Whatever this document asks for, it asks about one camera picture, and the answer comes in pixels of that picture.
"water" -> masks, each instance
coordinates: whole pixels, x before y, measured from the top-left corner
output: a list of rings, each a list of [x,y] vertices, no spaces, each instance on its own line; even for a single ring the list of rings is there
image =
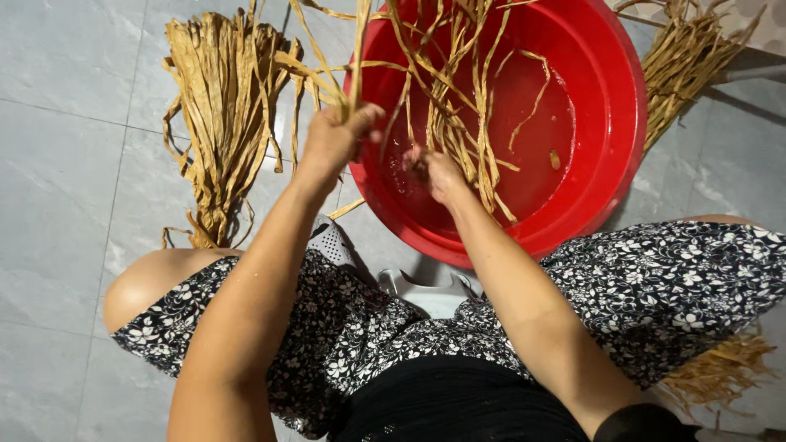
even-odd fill
[[[489,122],[489,137],[494,155],[499,160],[508,161],[521,169],[516,172],[500,165],[501,179],[497,186],[500,198],[520,221],[543,207],[570,167],[575,140],[575,114],[564,89],[564,81],[558,72],[551,69],[552,79],[538,105],[538,111],[522,126],[512,145],[512,151],[508,149],[511,133],[516,125],[530,115],[538,92],[545,82],[542,63],[518,53],[508,60],[500,76],[494,81],[494,73],[511,49],[513,49],[512,44],[503,39],[490,63],[487,90],[490,95],[494,89],[494,109]],[[481,63],[485,56],[485,53],[481,53]],[[456,86],[474,101],[469,55],[462,61],[457,72],[454,77]],[[424,73],[421,78],[426,80],[427,84],[431,83],[428,74]],[[390,103],[386,103],[385,107],[393,109],[402,87],[403,77],[398,76],[400,81],[397,83],[388,80],[391,83],[385,86],[394,90],[396,97],[393,97]],[[448,97],[454,106],[463,104],[452,92]],[[414,80],[411,105],[415,139],[425,146],[428,98]],[[459,112],[459,117],[472,137],[476,139],[477,114],[465,106]],[[444,237],[455,238],[455,226],[447,210],[431,199],[417,179],[403,171],[402,155],[409,147],[406,110],[402,107],[391,132],[385,160],[380,167],[380,179],[387,188],[395,190],[393,198],[421,226]],[[556,171],[551,165],[549,156],[551,149],[555,149],[560,157],[561,166]],[[498,209],[494,215],[503,226],[510,225],[501,210]]]

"red plastic basin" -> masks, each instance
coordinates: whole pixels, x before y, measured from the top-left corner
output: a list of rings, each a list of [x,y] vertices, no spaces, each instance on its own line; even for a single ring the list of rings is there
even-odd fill
[[[415,0],[401,0],[402,19],[414,21],[415,8]],[[481,35],[481,61],[501,17],[502,12],[495,10],[488,18]],[[445,32],[435,37],[446,52],[447,38]],[[563,241],[594,232],[622,199],[641,159],[647,101],[633,44],[602,0],[541,0],[512,8],[490,63],[490,79],[505,55],[516,48],[546,57],[553,78],[512,152],[507,149],[510,134],[532,110],[544,72],[539,62],[514,55],[498,81],[489,82],[495,94],[491,145],[499,159],[522,168],[514,172],[501,167],[498,187],[519,222],[511,226],[500,211],[495,216],[511,238],[540,259]],[[441,68],[439,53],[429,53],[437,69]],[[389,20],[369,24],[362,58],[406,65]],[[472,99],[467,63],[460,67],[456,84]],[[365,68],[363,75],[363,99],[383,106],[390,115],[404,74],[389,68]],[[431,84],[428,74],[422,78]],[[350,81],[347,75],[347,91]],[[428,99],[415,81],[412,88],[413,128],[416,139],[424,142]],[[461,104],[455,96],[451,102]],[[460,116],[476,133],[472,110],[465,106]],[[366,145],[358,162],[350,164],[361,194],[382,223],[406,244],[445,263],[471,267],[450,215],[414,177],[402,171],[401,155],[409,148],[407,144],[402,109],[384,159],[380,160],[378,147]],[[550,165],[551,149],[561,159],[558,171]]]

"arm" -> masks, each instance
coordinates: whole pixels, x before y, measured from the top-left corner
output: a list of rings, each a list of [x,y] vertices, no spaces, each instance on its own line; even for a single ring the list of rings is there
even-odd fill
[[[516,354],[592,439],[639,391],[601,351],[551,278],[491,218],[452,160],[410,154],[453,216],[472,265]]]
[[[266,372],[289,322],[311,224],[357,138],[383,115],[366,105],[340,125],[334,112],[312,120],[294,179],[202,315],[175,385],[168,440],[276,440]]]

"white slipper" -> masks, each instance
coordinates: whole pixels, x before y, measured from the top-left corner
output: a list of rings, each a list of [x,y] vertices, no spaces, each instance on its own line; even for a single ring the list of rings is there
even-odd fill
[[[306,249],[318,250],[337,267],[343,265],[356,267],[352,255],[349,252],[349,248],[347,247],[347,242],[339,231],[338,225],[336,225],[332,219],[325,215],[317,215],[311,231],[312,237],[308,241]]]

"woman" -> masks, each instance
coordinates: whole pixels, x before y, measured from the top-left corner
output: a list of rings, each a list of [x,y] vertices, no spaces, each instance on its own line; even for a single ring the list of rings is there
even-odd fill
[[[566,241],[538,265],[451,160],[416,147],[409,166],[485,289],[453,319],[423,320],[307,250],[347,255],[312,223],[383,114],[314,117],[247,251],[153,252],[110,287],[114,339],[178,378],[168,438],[275,440],[272,411],[333,440],[693,440],[641,389],[784,295],[784,236],[728,217],[644,224]]]

